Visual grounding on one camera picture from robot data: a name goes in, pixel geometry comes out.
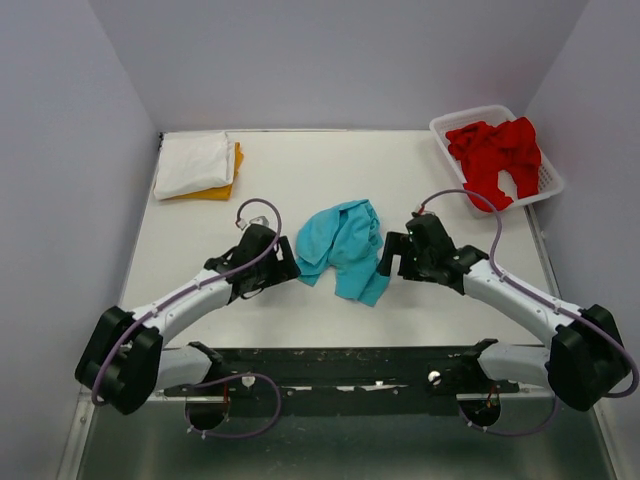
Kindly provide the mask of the teal t shirt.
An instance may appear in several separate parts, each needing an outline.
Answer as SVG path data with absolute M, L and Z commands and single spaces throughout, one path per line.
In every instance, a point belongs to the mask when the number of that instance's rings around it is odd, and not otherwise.
M 296 237 L 299 280 L 313 286 L 333 268 L 336 296 L 373 307 L 389 285 L 389 278 L 377 272 L 383 246 L 380 220 L 369 200 L 353 200 L 320 211 Z

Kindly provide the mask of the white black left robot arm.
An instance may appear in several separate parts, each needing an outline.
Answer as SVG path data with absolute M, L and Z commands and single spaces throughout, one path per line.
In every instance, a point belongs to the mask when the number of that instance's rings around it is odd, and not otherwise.
M 207 314 L 254 292 L 297 278 L 290 243 L 267 226 L 248 226 L 237 246 L 208 259 L 198 274 L 176 290 L 133 310 L 107 309 L 85 347 L 75 378 L 95 405 L 124 415 L 152 393 L 191 386 L 214 393 L 222 380 L 220 356 L 199 342 L 179 348 L 169 342 Z

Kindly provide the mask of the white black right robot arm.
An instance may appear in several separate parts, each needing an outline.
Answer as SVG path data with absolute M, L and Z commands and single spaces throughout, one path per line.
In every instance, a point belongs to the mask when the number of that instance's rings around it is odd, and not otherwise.
M 631 380 L 628 394 L 638 388 L 638 367 L 606 308 L 565 302 L 501 269 L 493 252 L 456 247 L 435 214 L 416 214 L 405 232 L 387 234 L 378 273 L 389 276 L 395 258 L 401 278 L 435 283 L 478 300 L 539 340 L 537 346 L 494 339 L 476 344 L 464 354 L 459 370 L 467 389 L 480 392 L 494 381 L 536 385 L 567 406 L 587 411 L 602 398 L 618 396 L 615 388 L 625 378 Z

